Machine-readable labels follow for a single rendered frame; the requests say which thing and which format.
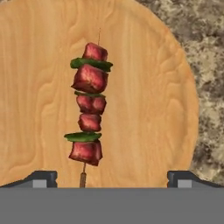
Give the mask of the round wooden cutting board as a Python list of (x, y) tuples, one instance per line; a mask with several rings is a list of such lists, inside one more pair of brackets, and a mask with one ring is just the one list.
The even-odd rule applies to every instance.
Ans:
[[(102, 160), (69, 158), (78, 130), (72, 59), (85, 45), (108, 51), (112, 69), (101, 122)], [(55, 170), (61, 187), (163, 187), (189, 167), (199, 100), (170, 30), (136, 0), (0, 3), (0, 185)]]

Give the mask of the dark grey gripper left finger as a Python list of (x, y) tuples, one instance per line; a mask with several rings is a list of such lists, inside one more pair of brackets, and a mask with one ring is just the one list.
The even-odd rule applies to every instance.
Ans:
[(34, 171), (26, 178), (3, 185), (3, 187), (57, 188), (56, 171)]

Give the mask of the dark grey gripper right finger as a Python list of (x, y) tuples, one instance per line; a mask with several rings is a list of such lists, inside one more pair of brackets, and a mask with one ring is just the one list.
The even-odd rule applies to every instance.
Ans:
[(222, 185), (218, 185), (213, 182), (200, 179), (190, 171), (168, 171), (167, 178), (168, 188), (222, 188)]

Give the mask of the meat and pepper kebab skewer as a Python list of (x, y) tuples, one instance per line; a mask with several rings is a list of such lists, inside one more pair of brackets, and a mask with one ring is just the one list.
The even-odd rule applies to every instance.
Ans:
[(108, 51), (100, 46), (100, 42), (89, 42), (82, 57), (70, 62), (70, 67), (77, 70), (71, 88), (74, 89), (80, 109), (80, 132), (65, 134), (64, 138), (73, 143), (69, 158), (83, 163), (80, 188), (86, 186), (86, 166), (97, 166), (102, 159), (101, 122), (107, 105), (106, 96), (102, 92), (107, 87), (113, 66), (107, 58)]

